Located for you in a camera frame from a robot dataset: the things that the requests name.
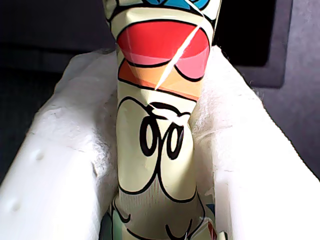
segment dark background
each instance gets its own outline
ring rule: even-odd
[[[215,41],[320,177],[320,2],[257,2],[224,0]],[[0,2],[0,182],[69,59],[113,47],[101,0]]]

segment blue pattern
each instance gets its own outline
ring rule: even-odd
[[[152,5],[164,5],[168,7],[175,7],[179,9],[190,10],[191,6],[185,0],[146,0]],[[210,0],[191,0],[191,2],[199,9],[205,7]]]
[[[99,240],[111,240],[112,238],[112,220],[107,212],[101,221],[101,229],[99,234]]]
[[[208,207],[208,209],[211,210],[211,212],[213,213],[213,215],[216,215],[216,208],[215,208],[215,205],[214,204],[207,204],[206,205]]]

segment cartoon eye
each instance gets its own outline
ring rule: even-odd
[[[172,59],[194,28],[183,22],[142,22],[127,27],[118,36],[117,43],[133,65],[159,66]],[[176,63],[176,70],[185,79],[196,82],[205,74],[209,52],[208,37],[200,29]]]
[[[155,121],[135,99],[119,105],[116,121],[119,188],[127,194],[139,194],[153,181],[157,164]]]
[[[196,194],[193,138],[187,126],[186,116],[184,126],[171,123],[161,152],[158,177],[167,197],[177,203],[188,203]]]
[[[173,140],[173,134],[176,132],[176,143],[174,150],[172,151],[172,140]],[[171,123],[169,129],[168,129],[168,136],[166,139],[166,152],[168,154],[168,157],[171,160],[175,160],[181,151],[182,142],[184,139],[184,126],[179,126],[175,124],[174,122]]]
[[[147,131],[148,126],[150,126],[152,131],[152,144],[151,147],[148,147],[148,141],[147,141]],[[157,140],[158,140],[158,125],[156,119],[154,119],[151,116],[146,116],[141,123],[140,127],[140,134],[139,134],[139,140],[140,140],[140,147],[143,152],[143,154],[147,157],[150,157],[152,154],[154,154],[156,147],[157,147]]]

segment dark gray wall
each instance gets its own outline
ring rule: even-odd
[[[320,177],[319,0],[293,1],[284,85],[258,92],[273,120]]]

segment orange stripe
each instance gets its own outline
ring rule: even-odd
[[[155,88],[166,66],[135,67],[124,60],[119,68],[118,77],[142,87]],[[202,81],[188,81],[173,68],[159,89],[197,101],[201,94],[201,85]]]

